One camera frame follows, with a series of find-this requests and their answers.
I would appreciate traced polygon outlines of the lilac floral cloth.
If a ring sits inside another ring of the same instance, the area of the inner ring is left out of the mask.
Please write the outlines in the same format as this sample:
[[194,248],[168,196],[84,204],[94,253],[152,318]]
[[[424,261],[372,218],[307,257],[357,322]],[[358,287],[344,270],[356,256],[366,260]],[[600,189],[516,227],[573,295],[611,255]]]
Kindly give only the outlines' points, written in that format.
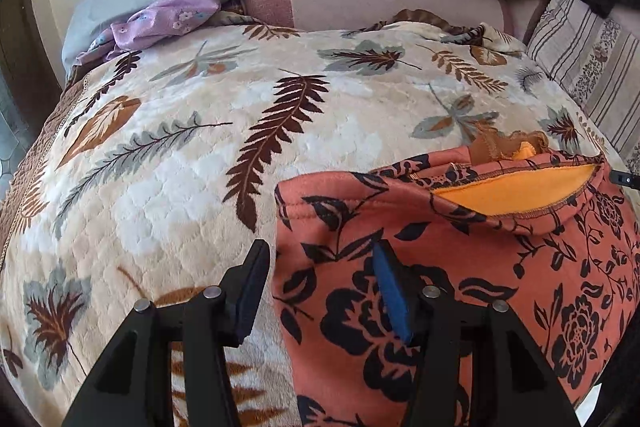
[[74,66],[107,62],[119,54],[149,49],[160,40],[182,37],[207,22],[221,8],[221,0],[156,0],[116,20],[98,33],[85,51],[77,54]]

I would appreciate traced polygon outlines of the cream leaf-pattern blanket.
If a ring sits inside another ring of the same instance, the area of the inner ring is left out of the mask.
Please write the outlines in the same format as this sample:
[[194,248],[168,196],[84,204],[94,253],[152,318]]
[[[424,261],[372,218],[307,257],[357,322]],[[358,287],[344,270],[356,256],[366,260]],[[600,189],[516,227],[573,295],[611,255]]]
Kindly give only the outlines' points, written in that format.
[[205,26],[68,88],[1,202],[6,396],[57,426],[135,301],[172,305],[272,239],[272,192],[470,143],[481,127],[617,153],[541,66],[489,26],[428,16],[368,31]]

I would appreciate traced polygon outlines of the orange floral black-patterned garment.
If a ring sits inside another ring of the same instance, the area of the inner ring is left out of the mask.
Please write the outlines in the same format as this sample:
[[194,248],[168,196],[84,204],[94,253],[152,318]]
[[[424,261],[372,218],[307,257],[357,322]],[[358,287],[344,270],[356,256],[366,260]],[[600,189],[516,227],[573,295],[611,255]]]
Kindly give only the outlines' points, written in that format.
[[306,426],[396,426],[419,352],[393,331],[372,253],[470,305],[507,303],[573,404],[612,357],[639,303],[639,222],[603,156],[498,159],[478,144],[371,172],[281,182],[276,300]]

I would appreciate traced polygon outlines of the striped floral side pillow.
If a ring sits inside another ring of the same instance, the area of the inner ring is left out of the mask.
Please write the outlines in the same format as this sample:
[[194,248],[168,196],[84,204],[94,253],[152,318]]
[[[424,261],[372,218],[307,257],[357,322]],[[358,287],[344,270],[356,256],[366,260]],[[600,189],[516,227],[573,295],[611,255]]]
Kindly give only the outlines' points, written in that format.
[[580,0],[550,0],[527,54],[639,172],[639,38]]

